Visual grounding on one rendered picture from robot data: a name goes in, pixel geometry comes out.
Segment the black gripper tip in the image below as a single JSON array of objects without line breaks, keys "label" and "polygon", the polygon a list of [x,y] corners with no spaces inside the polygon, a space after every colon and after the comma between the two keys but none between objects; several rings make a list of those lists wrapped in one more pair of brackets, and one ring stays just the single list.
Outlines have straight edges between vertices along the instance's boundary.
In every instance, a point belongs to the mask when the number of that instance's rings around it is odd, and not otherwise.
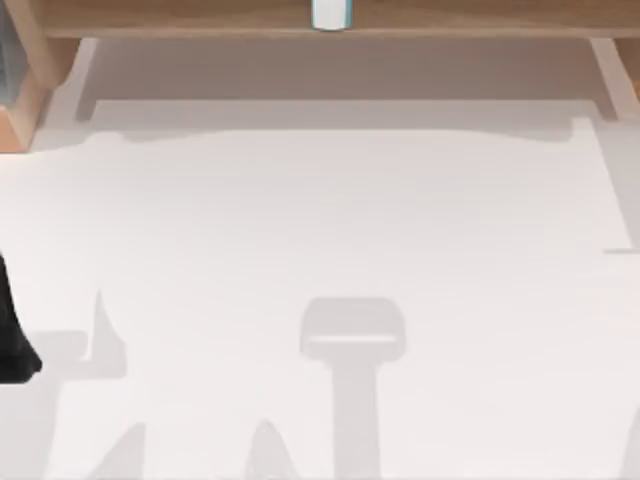
[{"label": "black gripper tip", "polygon": [[42,360],[15,311],[4,257],[0,254],[0,385],[24,384],[42,370]]}]

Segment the white and teal cup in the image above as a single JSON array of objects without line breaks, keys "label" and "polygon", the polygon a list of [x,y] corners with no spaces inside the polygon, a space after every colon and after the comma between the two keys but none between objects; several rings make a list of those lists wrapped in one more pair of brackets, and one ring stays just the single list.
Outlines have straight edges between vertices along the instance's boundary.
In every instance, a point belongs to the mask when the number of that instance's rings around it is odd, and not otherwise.
[{"label": "white and teal cup", "polygon": [[352,26],[353,0],[311,0],[311,24],[320,31],[341,31]]}]

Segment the wooden open shelf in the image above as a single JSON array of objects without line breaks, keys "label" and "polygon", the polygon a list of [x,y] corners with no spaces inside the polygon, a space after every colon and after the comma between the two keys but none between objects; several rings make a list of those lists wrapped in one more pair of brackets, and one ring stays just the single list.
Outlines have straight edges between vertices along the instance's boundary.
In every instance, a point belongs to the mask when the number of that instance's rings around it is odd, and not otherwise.
[{"label": "wooden open shelf", "polygon": [[0,0],[0,153],[24,153],[82,46],[74,125],[132,100],[128,135],[168,129],[423,129],[484,107],[578,106],[640,126],[640,0]]}]

